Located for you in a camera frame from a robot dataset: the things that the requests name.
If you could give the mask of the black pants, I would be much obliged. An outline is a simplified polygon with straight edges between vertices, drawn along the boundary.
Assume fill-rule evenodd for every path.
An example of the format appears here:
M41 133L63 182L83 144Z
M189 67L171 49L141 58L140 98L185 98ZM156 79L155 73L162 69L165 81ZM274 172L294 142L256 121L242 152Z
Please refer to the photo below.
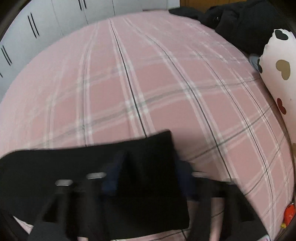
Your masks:
M189 226L170 131L119 143L19 150L1 158L1 210L71 240L142 237Z

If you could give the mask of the black clothing pile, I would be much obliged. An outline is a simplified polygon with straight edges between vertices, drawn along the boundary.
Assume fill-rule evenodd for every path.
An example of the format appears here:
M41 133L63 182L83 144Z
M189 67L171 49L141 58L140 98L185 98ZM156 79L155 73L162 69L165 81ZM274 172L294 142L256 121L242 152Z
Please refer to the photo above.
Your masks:
M287 41L290 29L268 1L242 1L212 6L205 13L186 6L170 14L198 20L247 54L262 55L269 39Z

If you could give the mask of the red and yellow toy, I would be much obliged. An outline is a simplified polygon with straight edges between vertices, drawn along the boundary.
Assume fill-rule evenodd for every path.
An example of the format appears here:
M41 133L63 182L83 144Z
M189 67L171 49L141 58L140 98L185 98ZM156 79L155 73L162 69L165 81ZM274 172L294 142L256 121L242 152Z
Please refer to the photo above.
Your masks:
M294 203L289 204L285 211L283 217L283 223L281 224L281 228L287 228L287 226L291 223L295 216L295 205Z

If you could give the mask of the pink plaid bed sheet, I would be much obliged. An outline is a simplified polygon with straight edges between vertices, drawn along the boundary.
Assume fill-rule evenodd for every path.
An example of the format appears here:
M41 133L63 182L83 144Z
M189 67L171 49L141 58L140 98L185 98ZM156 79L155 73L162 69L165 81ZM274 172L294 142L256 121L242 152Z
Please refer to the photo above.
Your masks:
M294 186L285 125L248 59L198 21L148 11L86 26L38 54L1 101L1 155L164 129L197 170L235 179L276 238Z

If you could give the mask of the white heart-print pillow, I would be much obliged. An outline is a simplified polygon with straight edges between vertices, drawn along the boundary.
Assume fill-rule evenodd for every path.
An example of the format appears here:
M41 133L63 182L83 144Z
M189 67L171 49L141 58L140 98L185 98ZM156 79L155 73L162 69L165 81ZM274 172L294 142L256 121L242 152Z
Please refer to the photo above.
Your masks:
M295 132L295 36L274 30L259 58L260 76L275 100L285 125Z

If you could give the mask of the brown wooden headboard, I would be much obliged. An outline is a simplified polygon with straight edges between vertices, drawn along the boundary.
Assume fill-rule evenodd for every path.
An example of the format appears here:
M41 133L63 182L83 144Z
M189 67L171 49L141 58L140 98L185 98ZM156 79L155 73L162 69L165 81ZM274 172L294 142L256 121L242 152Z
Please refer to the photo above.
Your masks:
M180 0L180 6L195 8L203 13L212 6L234 3L230 0Z

